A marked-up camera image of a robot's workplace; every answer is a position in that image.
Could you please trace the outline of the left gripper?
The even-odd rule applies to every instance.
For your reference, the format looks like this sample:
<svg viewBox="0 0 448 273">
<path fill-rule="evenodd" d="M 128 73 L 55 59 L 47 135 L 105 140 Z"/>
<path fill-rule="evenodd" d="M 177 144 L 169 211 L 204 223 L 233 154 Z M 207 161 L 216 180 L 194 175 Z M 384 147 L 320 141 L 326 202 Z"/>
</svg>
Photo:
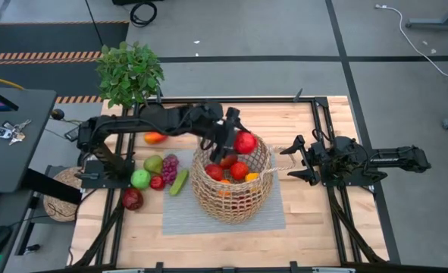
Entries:
<svg viewBox="0 0 448 273">
<path fill-rule="evenodd" d="M 223 117 L 212 123 L 208 133 L 208 140 L 214 147 L 209 156 L 211 162 L 220 164 L 224 158 L 232 154 L 238 130 L 250 133 L 242 125 L 240 111 L 237 108 L 228 108 Z"/>
</svg>

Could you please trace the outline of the bright red pomegranate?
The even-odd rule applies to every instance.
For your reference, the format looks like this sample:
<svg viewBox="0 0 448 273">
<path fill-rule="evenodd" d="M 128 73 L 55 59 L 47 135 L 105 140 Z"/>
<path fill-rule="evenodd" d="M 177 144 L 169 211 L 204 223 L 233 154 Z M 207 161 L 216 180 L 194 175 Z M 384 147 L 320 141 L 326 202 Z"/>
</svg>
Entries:
<svg viewBox="0 0 448 273">
<path fill-rule="evenodd" d="M 233 148 L 239 154 L 250 154 L 258 146 L 258 141 L 252 133 L 238 131 L 234 140 Z"/>
</svg>

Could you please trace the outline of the orange yellow peach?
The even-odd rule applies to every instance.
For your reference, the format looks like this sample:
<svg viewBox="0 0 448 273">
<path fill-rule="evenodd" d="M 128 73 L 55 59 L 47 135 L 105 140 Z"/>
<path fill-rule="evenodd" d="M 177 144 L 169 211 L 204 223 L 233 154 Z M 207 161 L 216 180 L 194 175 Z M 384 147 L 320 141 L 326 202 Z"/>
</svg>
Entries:
<svg viewBox="0 0 448 273">
<path fill-rule="evenodd" d="M 222 158 L 220 162 L 220 166 L 223 169 L 229 169 L 231 168 L 236 162 L 238 161 L 237 155 L 227 155 L 226 157 Z"/>
</svg>

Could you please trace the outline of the glossy red apple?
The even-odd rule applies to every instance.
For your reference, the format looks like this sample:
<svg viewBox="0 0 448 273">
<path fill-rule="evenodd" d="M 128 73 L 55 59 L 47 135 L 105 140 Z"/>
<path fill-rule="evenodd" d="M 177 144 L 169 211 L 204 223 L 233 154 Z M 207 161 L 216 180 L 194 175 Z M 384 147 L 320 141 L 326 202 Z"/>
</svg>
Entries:
<svg viewBox="0 0 448 273">
<path fill-rule="evenodd" d="M 205 166 L 205 173 L 216 181 L 221 181 L 224 179 L 224 170 L 220 165 L 209 164 Z"/>
</svg>

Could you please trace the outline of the woven wicker basket with handles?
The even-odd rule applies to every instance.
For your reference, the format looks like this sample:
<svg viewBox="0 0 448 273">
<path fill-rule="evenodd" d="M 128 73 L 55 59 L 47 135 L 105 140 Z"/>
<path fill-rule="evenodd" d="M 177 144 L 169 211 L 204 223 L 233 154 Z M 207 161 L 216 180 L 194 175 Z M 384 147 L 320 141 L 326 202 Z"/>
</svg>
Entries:
<svg viewBox="0 0 448 273">
<path fill-rule="evenodd" d="M 213 180 L 205 173 L 205 166 L 211 164 L 210 150 L 197 148 L 193 153 L 190 169 L 190 180 L 194 196 L 197 198 L 203 210 L 213 218 L 228 224 L 238 224 L 249 220 L 263 206 L 270 196 L 273 184 L 274 172 L 287 171 L 296 166 L 296 160 L 291 155 L 291 163 L 285 167 L 278 167 L 273 162 L 273 156 L 281 152 L 284 147 L 271 146 L 258 138 L 258 146 L 247 155 L 238 155 L 238 162 L 244 162 L 249 167 L 249 173 L 259 173 L 259 178 L 250 182 L 234 180 L 230 175 L 230 169 L 224 169 L 224 179 L 231 184 L 223 184 Z M 229 191 L 229 196 L 219 196 L 218 191 Z M 252 206 L 243 211 L 231 209 L 231 202 L 236 196 L 252 198 Z"/>
</svg>

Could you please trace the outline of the red orange mango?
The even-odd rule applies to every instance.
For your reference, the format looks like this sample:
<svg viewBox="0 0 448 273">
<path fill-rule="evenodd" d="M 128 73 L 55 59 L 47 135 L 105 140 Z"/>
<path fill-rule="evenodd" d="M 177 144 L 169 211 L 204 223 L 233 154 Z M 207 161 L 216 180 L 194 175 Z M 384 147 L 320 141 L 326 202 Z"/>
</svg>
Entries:
<svg viewBox="0 0 448 273">
<path fill-rule="evenodd" d="M 158 132 L 144 133 L 143 139 L 149 145 L 155 145 L 164 142 L 168 136 Z"/>
</svg>

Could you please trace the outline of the green pear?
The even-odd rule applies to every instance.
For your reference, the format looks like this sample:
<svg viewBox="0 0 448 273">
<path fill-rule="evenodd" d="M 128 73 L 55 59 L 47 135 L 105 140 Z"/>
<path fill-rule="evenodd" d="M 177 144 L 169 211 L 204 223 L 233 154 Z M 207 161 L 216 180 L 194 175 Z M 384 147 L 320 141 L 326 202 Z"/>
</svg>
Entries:
<svg viewBox="0 0 448 273">
<path fill-rule="evenodd" d="M 163 158 L 160 155 L 149 156 L 143 162 L 143 167 L 150 173 L 160 174 L 163 167 Z"/>
</svg>

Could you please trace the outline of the green apple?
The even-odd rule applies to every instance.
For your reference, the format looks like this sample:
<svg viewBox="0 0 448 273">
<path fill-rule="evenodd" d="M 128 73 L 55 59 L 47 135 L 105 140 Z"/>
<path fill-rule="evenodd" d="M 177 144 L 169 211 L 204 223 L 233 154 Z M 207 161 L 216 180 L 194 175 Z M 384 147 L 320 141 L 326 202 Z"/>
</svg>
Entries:
<svg viewBox="0 0 448 273">
<path fill-rule="evenodd" d="M 136 170 L 132 173 L 130 182 L 133 187 L 145 190 L 149 187 L 151 181 L 151 174 L 144 169 Z"/>
</svg>

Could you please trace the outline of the dark red apple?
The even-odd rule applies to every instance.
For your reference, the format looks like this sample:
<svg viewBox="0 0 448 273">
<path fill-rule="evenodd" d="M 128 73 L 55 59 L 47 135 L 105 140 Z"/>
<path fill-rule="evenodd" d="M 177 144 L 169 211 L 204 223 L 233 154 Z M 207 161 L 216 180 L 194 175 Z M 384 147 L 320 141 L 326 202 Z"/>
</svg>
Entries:
<svg viewBox="0 0 448 273">
<path fill-rule="evenodd" d="M 137 188 L 127 188 L 124 191 L 122 205 L 125 209 L 134 211 L 143 206 L 144 200 L 141 191 Z"/>
</svg>

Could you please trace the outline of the green cucumber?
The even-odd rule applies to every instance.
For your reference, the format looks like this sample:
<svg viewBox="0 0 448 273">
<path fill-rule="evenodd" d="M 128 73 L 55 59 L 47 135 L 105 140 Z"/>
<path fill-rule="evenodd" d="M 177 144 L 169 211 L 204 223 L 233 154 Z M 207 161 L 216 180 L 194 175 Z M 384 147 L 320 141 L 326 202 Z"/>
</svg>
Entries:
<svg viewBox="0 0 448 273">
<path fill-rule="evenodd" d="M 169 194 L 171 196 L 178 195 L 185 186 L 188 177 L 189 177 L 188 169 L 183 169 L 182 171 L 179 171 L 173 184 L 171 185 L 171 188 L 169 189 Z"/>
</svg>

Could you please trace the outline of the purple grape bunch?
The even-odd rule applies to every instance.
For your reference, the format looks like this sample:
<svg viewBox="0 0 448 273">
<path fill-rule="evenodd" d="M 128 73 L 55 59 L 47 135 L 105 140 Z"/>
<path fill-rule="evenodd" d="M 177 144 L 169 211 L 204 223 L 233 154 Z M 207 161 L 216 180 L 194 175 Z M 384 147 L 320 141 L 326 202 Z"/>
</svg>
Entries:
<svg viewBox="0 0 448 273">
<path fill-rule="evenodd" d="M 174 154 L 167 155 L 162 162 L 161 176 L 166 184 L 172 185 L 177 177 L 179 160 Z"/>
</svg>

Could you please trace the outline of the green potted plant black pot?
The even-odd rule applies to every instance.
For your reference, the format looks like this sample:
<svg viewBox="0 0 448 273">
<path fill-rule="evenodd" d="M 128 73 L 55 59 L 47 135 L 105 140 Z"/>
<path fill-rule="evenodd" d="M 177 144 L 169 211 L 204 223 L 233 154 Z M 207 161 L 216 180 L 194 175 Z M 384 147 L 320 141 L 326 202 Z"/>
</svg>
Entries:
<svg viewBox="0 0 448 273">
<path fill-rule="evenodd" d="M 146 44 L 121 42 L 117 48 L 104 45 L 96 62 L 100 97 L 109 108 L 146 104 L 149 97 L 159 94 L 165 80 L 158 56 Z"/>
</svg>

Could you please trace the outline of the grey metal furniture leg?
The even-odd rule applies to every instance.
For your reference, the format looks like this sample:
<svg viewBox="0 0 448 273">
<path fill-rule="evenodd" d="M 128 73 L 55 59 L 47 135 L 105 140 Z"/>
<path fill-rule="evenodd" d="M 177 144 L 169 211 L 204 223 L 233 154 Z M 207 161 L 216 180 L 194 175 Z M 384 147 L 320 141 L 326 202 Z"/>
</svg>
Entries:
<svg viewBox="0 0 448 273">
<path fill-rule="evenodd" d="M 408 19 L 405 23 L 405 27 L 448 30 L 448 12 L 440 19 Z"/>
</svg>

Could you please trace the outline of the dark grey desk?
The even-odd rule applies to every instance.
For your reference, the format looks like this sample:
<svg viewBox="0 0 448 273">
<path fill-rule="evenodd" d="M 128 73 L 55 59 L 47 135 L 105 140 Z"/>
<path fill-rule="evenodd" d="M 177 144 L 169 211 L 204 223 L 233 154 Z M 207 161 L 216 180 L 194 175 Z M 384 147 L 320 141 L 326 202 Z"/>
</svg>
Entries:
<svg viewBox="0 0 448 273">
<path fill-rule="evenodd" d="M 30 165 L 57 98 L 53 90 L 0 88 L 0 95 L 18 106 L 17 111 L 0 112 L 0 126 L 8 121 L 13 125 L 30 121 L 22 132 L 25 138 L 10 144 L 0 138 L 0 193 L 16 191 Z"/>
</svg>

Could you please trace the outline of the black hazard striped floor mat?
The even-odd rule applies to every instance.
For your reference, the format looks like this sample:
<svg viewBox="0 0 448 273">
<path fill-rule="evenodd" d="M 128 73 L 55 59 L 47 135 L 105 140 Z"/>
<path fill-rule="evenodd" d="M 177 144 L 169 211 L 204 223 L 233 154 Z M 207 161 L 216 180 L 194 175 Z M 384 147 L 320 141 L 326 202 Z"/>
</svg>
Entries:
<svg viewBox="0 0 448 273">
<path fill-rule="evenodd" d="M 54 90 L 57 103 L 101 102 L 96 60 L 126 39 L 124 20 L 0 23 L 0 78 Z"/>
</svg>

